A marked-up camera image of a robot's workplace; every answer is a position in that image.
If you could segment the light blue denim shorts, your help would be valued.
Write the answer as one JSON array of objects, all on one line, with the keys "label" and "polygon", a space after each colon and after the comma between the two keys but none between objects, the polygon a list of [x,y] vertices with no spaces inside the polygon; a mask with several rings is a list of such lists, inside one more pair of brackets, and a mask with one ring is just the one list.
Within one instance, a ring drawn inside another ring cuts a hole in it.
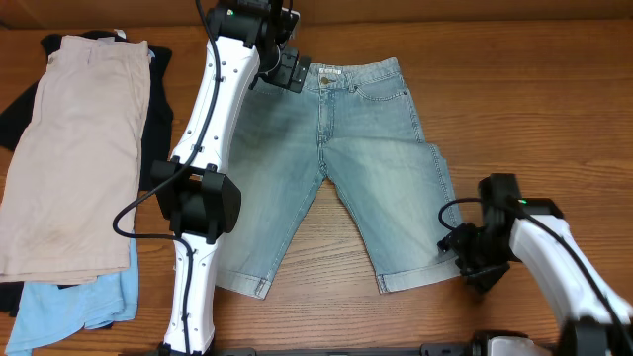
[{"label": "light blue denim shorts", "polygon": [[314,63],[294,93],[248,90],[228,175],[241,193],[219,252],[220,288],[264,299],[324,181],[363,238],[381,293],[458,276],[438,242],[461,222],[446,159],[428,142],[398,61]]}]

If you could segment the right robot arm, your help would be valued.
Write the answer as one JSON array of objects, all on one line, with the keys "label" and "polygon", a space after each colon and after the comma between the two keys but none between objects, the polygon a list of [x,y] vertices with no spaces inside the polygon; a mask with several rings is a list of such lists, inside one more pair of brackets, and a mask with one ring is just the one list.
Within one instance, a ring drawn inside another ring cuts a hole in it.
[{"label": "right robot arm", "polygon": [[598,274],[577,246],[563,212],[548,198],[522,196],[515,175],[480,181],[483,223],[452,226],[437,246],[456,254],[467,285],[484,294],[520,262],[531,273],[560,327],[553,346],[520,332],[485,330],[467,343],[432,344],[423,355],[629,355],[632,306]]}]

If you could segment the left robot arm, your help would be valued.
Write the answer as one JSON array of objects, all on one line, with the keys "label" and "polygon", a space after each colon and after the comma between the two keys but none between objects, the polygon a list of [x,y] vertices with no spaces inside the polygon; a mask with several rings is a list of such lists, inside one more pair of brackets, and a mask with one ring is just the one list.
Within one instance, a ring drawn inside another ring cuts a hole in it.
[{"label": "left robot arm", "polygon": [[258,81],[300,92],[311,62],[287,45],[300,21],[290,3],[220,1],[201,18],[209,39],[192,114],[170,158],[151,168],[175,247],[172,311],[159,355],[212,354],[219,251],[241,206],[227,172],[244,98]]}]

